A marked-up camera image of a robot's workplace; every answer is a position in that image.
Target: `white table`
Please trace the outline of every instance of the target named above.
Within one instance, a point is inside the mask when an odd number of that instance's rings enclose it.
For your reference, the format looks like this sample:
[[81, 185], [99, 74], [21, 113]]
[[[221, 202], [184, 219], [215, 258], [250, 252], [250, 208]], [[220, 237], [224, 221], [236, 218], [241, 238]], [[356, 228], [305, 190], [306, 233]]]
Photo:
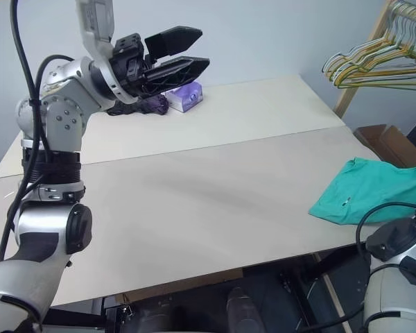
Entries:
[[[347, 160], [376, 156], [298, 80], [273, 80], [272, 85], [267, 85], [268, 93], [259, 89], [266, 85], [265, 81], [237, 85], [245, 94], [247, 103], [243, 105], [239, 90], [234, 85], [225, 87], [230, 93], [236, 91], [237, 99], [237, 109], [228, 105], [224, 112], [228, 117], [221, 117], [224, 113], [215, 110], [220, 103], [213, 102], [222, 95], [223, 88], [212, 88], [216, 95], [207, 89], [207, 100], [193, 110], [194, 114], [217, 112], [218, 122], [227, 123], [221, 128], [228, 130], [207, 130], [207, 122], [199, 123], [203, 116], [198, 114], [200, 118], [191, 124], [191, 131], [198, 147], [206, 148], [186, 150], [190, 148], [184, 143], [192, 137], [181, 141], [176, 134], [168, 137], [171, 141], [177, 137], [174, 142], [166, 142], [161, 148], [170, 153], [151, 155], [160, 150], [151, 149], [150, 153], [139, 154], [150, 156], [126, 158], [135, 151], [131, 148], [131, 143], [137, 142], [131, 141], [134, 131], [117, 128], [100, 133], [118, 135], [123, 148], [117, 153], [103, 152], [100, 157], [88, 155], [88, 161], [106, 160], [109, 156], [125, 159], [83, 166], [87, 186], [83, 203], [93, 212], [93, 239], [85, 251], [73, 256], [73, 266], [64, 272], [54, 305], [353, 243], [354, 226], [335, 225], [309, 216], [307, 211]], [[274, 95], [271, 87], [277, 81], [285, 82], [287, 89], [297, 93], [287, 94], [284, 90]], [[267, 113], [272, 123], [265, 123], [258, 112], [245, 112], [247, 116], [240, 118], [252, 101], [248, 98], [251, 91], [257, 92], [260, 105], [269, 105], [261, 112]], [[137, 117], [139, 122], [145, 120], [146, 126], [151, 126], [149, 119]], [[277, 126], [273, 124], [275, 119], [279, 119]], [[311, 119], [315, 119], [317, 128]], [[122, 125], [132, 120], [115, 117], [111, 121]], [[92, 125], [91, 122], [88, 134], [92, 133]], [[94, 125], [104, 124], [97, 123], [96, 118]], [[201, 137], [208, 134], [211, 139], [203, 141]], [[250, 141], [229, 144], [243, 140]], [[84, 143], [84, 151], [89, 144]], [[12, 149], [5, 158], [14, 158]], [[0, 178], [0, 235], [12, 200], [7, 195], [15, 189], [18, 179], [19, 176]], [[364, 231], [367, 235], [373, 229], [367, 227]], [[15, 250], [10, 240], [7, 254]]]

